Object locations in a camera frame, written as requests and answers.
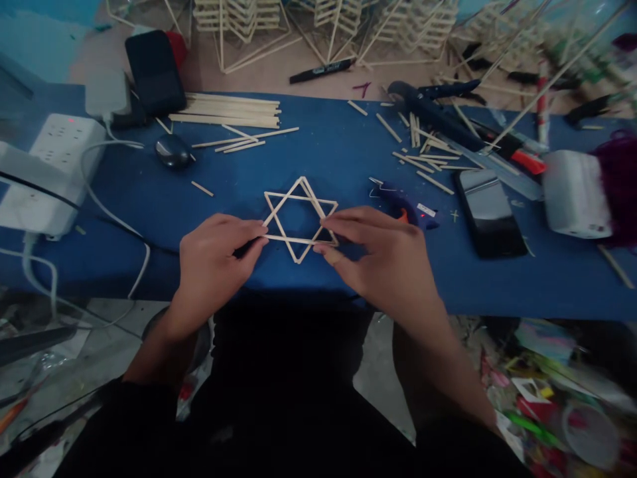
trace marker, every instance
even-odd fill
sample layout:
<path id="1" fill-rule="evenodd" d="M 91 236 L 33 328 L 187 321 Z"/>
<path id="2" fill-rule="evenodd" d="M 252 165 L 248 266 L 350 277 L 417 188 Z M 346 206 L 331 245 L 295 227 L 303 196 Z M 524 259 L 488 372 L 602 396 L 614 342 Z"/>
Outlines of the marker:
<path id="1" fill-rule="evenodd" d="M 347 70 L 352 65 L 353 61 L 354 60 L 350 58 L 349 60 L 342 60 L 340 62 L 330 63 L 329 65 L 321 66 L 320 68 L 315 68 L 314 70 L 307 70 L 302 73 L 298 73 L 294 76 L 290 76 L 290 84 L 314 80 L 315 78 L 319 78 L 321 76 Z"/>

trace right hand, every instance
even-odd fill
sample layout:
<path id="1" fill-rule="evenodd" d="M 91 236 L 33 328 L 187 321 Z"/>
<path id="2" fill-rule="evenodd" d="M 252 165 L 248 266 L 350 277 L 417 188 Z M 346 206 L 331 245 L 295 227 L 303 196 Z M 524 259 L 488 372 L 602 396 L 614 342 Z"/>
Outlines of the right hand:
<path id="1" fill-rule="evenodd" d="M 330 246 L 314 246 L 347 285 L 378 309 L 399 322 L 422 317 L 432 307 L 444 310 L 420 229 L 368 206 L 336 212 L 322 225 L 367 249 L 353 262 Z"/>

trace phone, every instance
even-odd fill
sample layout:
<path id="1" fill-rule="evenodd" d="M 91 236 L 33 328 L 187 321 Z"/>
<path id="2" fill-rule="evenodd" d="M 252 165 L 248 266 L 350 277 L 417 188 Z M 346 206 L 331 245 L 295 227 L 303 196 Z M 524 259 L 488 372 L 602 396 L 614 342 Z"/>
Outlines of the phone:
<path id="1" fill-rule="evenodd" d="M 139 95 L 148 116 L 163 116 L 186 107 L 186 94 L 168 35 L 154 30 L 130 37 L 126 55 Z"/>
<path id="2" fill-rule="evenodd" d="M 459 171 L 454 180 L 478 255 L 525 256 L 526 243 L 496 174 L 490 169 Z"/>

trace black mouse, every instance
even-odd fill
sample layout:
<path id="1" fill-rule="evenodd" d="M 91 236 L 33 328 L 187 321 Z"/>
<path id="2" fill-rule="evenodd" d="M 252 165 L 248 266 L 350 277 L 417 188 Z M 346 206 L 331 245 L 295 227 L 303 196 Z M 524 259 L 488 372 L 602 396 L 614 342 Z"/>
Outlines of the black mouse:
<path id="1" fill-rule="evenodd" d="M 177 135 L 164 134 L 155 144 L 155 153 L 165 167 L 178 171 L 192 163 L 190 148 Z"/>

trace blue table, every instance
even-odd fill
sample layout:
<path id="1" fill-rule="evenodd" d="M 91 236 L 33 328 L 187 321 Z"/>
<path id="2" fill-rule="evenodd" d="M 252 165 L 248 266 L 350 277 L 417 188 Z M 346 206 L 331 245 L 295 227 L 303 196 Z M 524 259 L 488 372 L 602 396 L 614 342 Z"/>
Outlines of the blue table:
<path id="1" fill-rule="evenodd" d="M 425 183 L 411 165 L 400 165 L 392 151 L 409 147 L 409 134 L 390 108 L 378 103 L 359 104 L 369 112 L 362 116 L 346 102 L 247 94 L 281 101 L 281 128 L 299 126 L 298 132 L 267 139 L 266 145 L 224 155 L 213 148 L 194 150 L 197 162 L 174 173 L 154 156 L 157 138 L 164 134 L 151 122 L 146 128 L 120 132 L 122 139 L 141 141 L 149 147 L 138 151 L 110 147 L 104 154 L 93 187 L 102 202 L 144 237 L 168 248 L 178 248 L 181 237 L 215 212 L 241 218 L 265 218 L 269 212 L 264 191 L 285 193 L 304 175 L 317 197 L 336 200 L 339 208 L 369 204 L 383 209 L 380 199 L 369 197 L 368 177 L 399 184 L 420 202 L 439 210 L 442 227 L 427 233 L 427 248 L 440 294 L 449 313 L 574 319 L 631 320 L 637 316 L 637 292 L 625 288 L 592 242 L 556 234 L 546 226 L 543 205 L 530 202 L 505 186 L 522 233 L 535 257 L 486 261 L 474 252 L 457 195 L 449 196 Z M 16 141 L 28 150 L 46 116 L 51 112 L 86 116 L 84 87 L 49 85 L 36 97 L 36 112 Z M 493 123 L 482 108 L 465 108 L 478 120 Z M 404 138 L 398 145 L 375 118 L 381 112 Z M 507 112 L 508 119 L 515 113 Z M 602 131 L 574 131 L 561 117 L 551 120 L 553 149 L 590 151 L 621 127 L 613 119 L 597 119 Z M 261 132 L 248 127 L 246 133 Z M 518 129 L 533 135 L 533 116 Z M 188 144 L 215 141 L 232 134 L 214 125 L 176 123 L 175 133 Z M 471 165 L 466 159 L 459 164 Z M 449 172 L 436 179 L 452 187 Z M 196 181 L 214 198 L 193 187 Z M 141 267 L 144 248 L 136 239 L 94 220 L 84 211 L 98 212 L 87 199 L 77 224 L 86 235 L 72 230 L 60 242 L 42 241 L 36 254 L 53 261 L 60 272 L 61 295 L 125 297 Z M 460 218 L 453 222 L 451 211 Z M 311 237 L 318 221 L 309 203 L 291 201 L 281 212 L 288 234 Z M 277 234 L 273 222 L 272 234 Z M 22 249 L 22 233 L 0 230 L 0 246 Z M 626 272 L 637 279 L 637 258 L 627 251 L 613 252 Z M 39 264 L 36 274 L 48 283 L 48 271 Z M 178 260 L 155 252 L 139 286 L 137 298 L 169 300 L 179 282 Z M 30 290 L 20 260 L 0 255 L 0 283 Z M 292 262 L 282 242 L 271 242 L 263 252 L 247 284 L 253 289 L 348 289 L 334 270 L 310 253 L 302 265 Z"/>

